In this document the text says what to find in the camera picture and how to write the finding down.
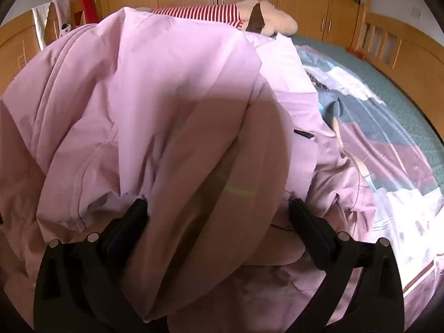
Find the wooden headboard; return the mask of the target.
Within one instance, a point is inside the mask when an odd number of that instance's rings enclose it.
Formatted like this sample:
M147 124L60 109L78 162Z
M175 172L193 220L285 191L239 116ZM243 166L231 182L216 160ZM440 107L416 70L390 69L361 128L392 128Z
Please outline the wooden headboard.
M72 30L87 24L80 0L70 0ZM32 11L27 11L1 26L1 92L40 52Z

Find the pink hooded jacket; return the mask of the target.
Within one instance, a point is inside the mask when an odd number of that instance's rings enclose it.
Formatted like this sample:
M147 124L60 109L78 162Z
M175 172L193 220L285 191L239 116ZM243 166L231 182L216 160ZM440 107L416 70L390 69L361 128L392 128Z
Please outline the pink hooded jacket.
M287 201L367 237L371 189L290 38L125 7L43 49L1 97L1 282L30 316L53 239L150 222L122 288L172 332L283 332L323 275Z

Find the large plush toy striped shirt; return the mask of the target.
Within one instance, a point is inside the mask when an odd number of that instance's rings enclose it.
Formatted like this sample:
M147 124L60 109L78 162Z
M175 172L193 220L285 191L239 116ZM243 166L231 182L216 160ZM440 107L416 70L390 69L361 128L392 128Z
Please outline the large plush toy striped shirt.
M298 30L298 24L291 15L267 0L184 7L138 7L137 10L171 17L222 22L238 30L268 37L277 34L291 37Z

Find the pink hanging garment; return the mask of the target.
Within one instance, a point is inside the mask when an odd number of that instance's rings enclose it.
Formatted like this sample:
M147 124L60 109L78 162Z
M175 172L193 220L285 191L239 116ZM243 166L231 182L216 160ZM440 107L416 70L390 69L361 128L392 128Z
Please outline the pink hanging garment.
M59 36L62 37L72 30L70 0L53 0L59 23Z

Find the plaid patchwork duvet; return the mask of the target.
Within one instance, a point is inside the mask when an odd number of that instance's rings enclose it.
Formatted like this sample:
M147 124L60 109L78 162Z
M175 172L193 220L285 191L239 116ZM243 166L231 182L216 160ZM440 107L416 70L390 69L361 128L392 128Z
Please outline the plaid patchwork duvet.
M283 35L259 36L260 72L288 115L287 181L271 228L251 257L253 327L289 332L325 277L289 220L300 198L356 241L389 240L403 290L403 332L443 330L443 194L425 154L356 74Z

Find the white hanging cloth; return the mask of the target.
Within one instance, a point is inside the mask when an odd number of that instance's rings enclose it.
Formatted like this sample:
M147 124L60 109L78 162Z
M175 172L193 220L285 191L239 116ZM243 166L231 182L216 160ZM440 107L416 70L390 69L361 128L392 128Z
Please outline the white hanging cloth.
M32 9L35 34L38 40L40 51L43 51L43 49L45 49L46 47L45 31L48 22L50 6L50 2L47 2L44 4L40 4Z

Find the green quilted mattress cover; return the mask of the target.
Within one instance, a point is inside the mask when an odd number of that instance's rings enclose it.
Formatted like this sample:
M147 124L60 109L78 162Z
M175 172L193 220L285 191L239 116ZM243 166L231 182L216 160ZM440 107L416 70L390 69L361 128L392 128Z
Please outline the green quilted mattress cover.
M388 106L400 124L425 154L438 185L443 187L443 142L426 117L395 84L382 73L342 47L294 35L295 45L309 45L350 69Z

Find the red hanging garment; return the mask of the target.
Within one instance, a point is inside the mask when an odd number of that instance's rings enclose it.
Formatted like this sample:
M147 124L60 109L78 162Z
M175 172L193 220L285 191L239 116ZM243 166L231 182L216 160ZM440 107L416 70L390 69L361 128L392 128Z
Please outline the red hanging garment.
M80 4L83 8L85 22L98 23L99 17L95 9L94 0L80 0Z

